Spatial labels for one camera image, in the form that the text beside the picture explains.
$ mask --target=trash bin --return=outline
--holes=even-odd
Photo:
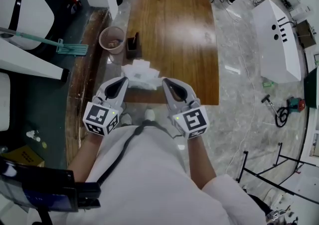
[[[99,43],[110,53],[119,54],[124,49],[125,33],[119,27],[108,27],[101,32]]]

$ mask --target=white tissue paper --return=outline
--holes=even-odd
[[[164,77],[159,78],[160,72],[150,68],[146,60],[134,60],[132,65],[122,66],[122,76],[129,78],[129,88],[157,90]]]

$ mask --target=wooden tabletop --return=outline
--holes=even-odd
[[[218,54],[210,0],[133,0],[127,38],[140,33],[142,59],[191,85],[203,105],[219,104]],[[123,59],[123,65],[132,61]],[[157,91],[128,89],[125,101],[166,103]]]

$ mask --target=marble floor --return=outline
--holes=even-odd
[[[112,25],[127,29],[132,0],[124,0],[119,6],[119,13]],[[272,0],[287,15],[280,0]],[[274,84],[263,88],[266,81],[260,76],[259,48],[251,10],[254,8],[250,0],[237,0],[233,5],[215,0],[212,11],[217,34],[219,58],[219,106],[206,106],[211,127],[203,136],[209,158],[218,175],[224,174],[230,161],[236,154],[227,173],[236,178],[243,162],[243,151],[249,151],[247,168],[260,172],[272,166],[279,150],[278,143],[283,142],[282,154],[297,158],[304,137],[307,112],[293,113],[289,116],[285,127],[277,128],[270,107],[262,104],[261,99],[271,95],[276,107],[285,106],[286,99],[304,97],[303,81],[288,84]],[[302,76],[305,74],[305,61],[299,47]],[[105,52],[100,62],[96,89],[99,85],[121,73],[122,55],[112,56]],[[227,70],[232,67],[240,74]],[[138,124],[143,119],[146,107],[152,107],[157,121],[165,126],[172,135],[178,131],[167,119],[166,105],[127,104],[129,113]],[[188,167],[186,140],[177,137],[175,141]],[[264,174],[267,179],[280,183],[295,168],[294,162],[286,162],[282,166]],[[248,187],[248,192],[263,197],[271,188],[261,180],[244,173],[241,184]]]

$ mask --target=shoe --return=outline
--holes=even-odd
[[[132,118],[128,113],[122,116],[121,124],[133,125]]]
[[[231,2],[231,1],[229,1],[229,0],[227,0],[227,3],[229,3],[229,4],[233,4],[233,2]]]
[[[145,111],[145,114],[144,114],[144,119],[145,119],[145,120],[154,121],[154,120],[155,120],[154,110],[153,110],[153,109],[147,109],[147,110]]]

